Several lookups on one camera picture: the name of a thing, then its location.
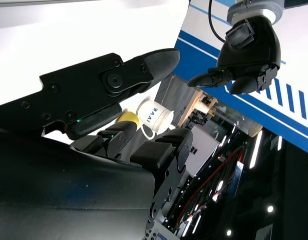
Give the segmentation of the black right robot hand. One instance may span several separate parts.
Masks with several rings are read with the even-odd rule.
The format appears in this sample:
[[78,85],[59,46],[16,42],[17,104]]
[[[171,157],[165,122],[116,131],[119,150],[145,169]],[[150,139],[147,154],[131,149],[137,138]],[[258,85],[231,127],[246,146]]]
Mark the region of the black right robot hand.
[[0,105],[0,240],[140,240],[186,170],[191,130],[121,150],[137,130],[120,103],[165,79],[166,48],[110,53],[40,76],[41,91]]

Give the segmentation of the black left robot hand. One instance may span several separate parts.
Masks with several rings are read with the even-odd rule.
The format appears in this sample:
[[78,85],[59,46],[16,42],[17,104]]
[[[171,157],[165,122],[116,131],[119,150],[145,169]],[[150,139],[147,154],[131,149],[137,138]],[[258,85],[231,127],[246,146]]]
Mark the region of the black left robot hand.
[[240,20],[226,33],[216,67],[193,77],[190,87],[232,84],[232,95],[262,91],[271,85],[281,63],[280,43],[264,16]]

